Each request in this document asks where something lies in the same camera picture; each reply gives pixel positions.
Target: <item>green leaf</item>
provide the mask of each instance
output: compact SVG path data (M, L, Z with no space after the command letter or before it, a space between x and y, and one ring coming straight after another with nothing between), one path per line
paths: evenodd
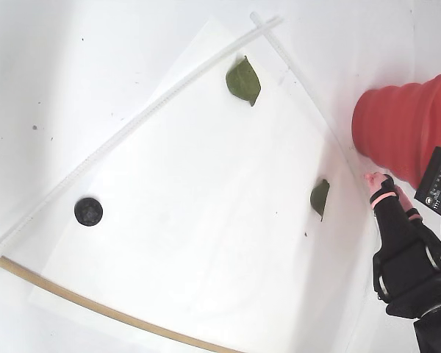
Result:
M310 204L323 220L323 211L325 210L326 197L329 194L330 184L325 179L317 185L310 193Z
M226 82L230 93L244 101L249 101L252 107L255 105L262 88L247 57L227 73Z

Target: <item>red container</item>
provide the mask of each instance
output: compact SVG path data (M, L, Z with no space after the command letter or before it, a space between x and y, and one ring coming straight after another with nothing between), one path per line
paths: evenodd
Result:
M418 188L435 146L441 146L441 75L365 92L351 125L359 153Z

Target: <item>white floor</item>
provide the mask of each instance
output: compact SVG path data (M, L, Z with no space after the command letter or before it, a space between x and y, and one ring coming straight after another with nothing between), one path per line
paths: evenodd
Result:
M244 352L418 352L412 323L385 315L372 290L378 236L354 177L376 167L350 127L366 89L441 73L441 1L0 1L0 238L148 102L254 28L251 11L284 18L273 32L306 82L255 40L237 53L262 83L254 107L226 89L232 55L35 217L7 256ZM320 222L309 195L322 177ZM73 216L88 195L104 208L93 228ZM0 270L0 352L197 351Z

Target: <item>wooden stick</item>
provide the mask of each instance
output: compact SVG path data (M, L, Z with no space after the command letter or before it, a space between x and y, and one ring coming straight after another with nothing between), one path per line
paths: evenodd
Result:
M29 270L26 267L8 259L7 257L0 257L0 267L5 271L14 274L25 281L32 283L33 285L47 290L49 293L53 293L60 298L66 299L74 304L80 305L81 307L85 307L89 310L94 311L95 313L102 314L107 316L108 318L112 318L114 320L120 321L127 325L137 327L138 329L143 329L144 331L153 333L155 335L159 335L170 340L176 340L181 343L189 344L190 346L198 347L201 349L206 349L211 352L218 353L240 353L239 351L235 351L233 349L225 348L222 346L218 346L213 343L205 342L203 340L198 340L197 338L193 338L190 336L183 335L178 332L171 331L169 329L164 329L163 327L150 324L146 321L142 321L134 316L127 315L120 311L114 310L106 305L99 304L90 300L89 298L85 298L84 296L80 296L79 294L61 287L56 283L42 277L34 271Z

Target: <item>pink band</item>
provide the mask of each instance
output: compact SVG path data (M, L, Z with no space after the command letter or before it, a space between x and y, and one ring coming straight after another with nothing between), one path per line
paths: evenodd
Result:
M411 216L409 217L409 221L413 221L414 219L417 219L417 218L419 218L419 219L423 219L423 217L422 217L421 215L419 215L418 213L416 213L416 214L411 215Z
M389 196L397 196L396 193L394 193L393 191L391 191L390 193L383 193L382 195L380 195L380 197L378 197L377 199L375 199L373 201L372 204L370 204L370 208L372 208L374 210L374 207L383 199L389 197Z

